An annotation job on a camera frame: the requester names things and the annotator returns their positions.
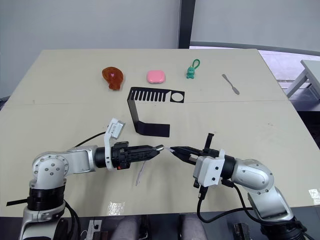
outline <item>circular hole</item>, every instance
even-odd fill
[[[182,96],[182,94],[179,92],[175,92],[174,94],[171,95],[171,98],[176,102],[181,102],[182,99],[184,99],[184,96]]]

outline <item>metal spatula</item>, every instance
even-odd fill
[[[226,76],[225,74],[222,74],[222,77],[231,85],[232,90],[234,91],[234,93],[237,94],[237,95],[239,95],[239,94],[240,94],[239,90],[236,89],[236,87],[234,87],[234,86],[232,85],[232,83],[229,81],[229,79],[227,78],[227,76]]]

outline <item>orange toy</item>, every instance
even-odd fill
[[[121,83],[124,80],[122,71],[113,66],[103,69],[102,76],[108,82],[109,88],[112,90],[119,90]]]

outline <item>green keychain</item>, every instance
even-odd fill
[[[199,59],[195,59],[192,63],[192,65],[188,68],[188,70],[186,71],[186,78],[187,79],[194,79],[195,78],[195,70],[197,67],[199,67],[200,65],[200,60]]]

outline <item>pink case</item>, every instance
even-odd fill
[[[151,70],[146,74],[146,79],[151,84],[161,84],[166,80],[164,71]]]

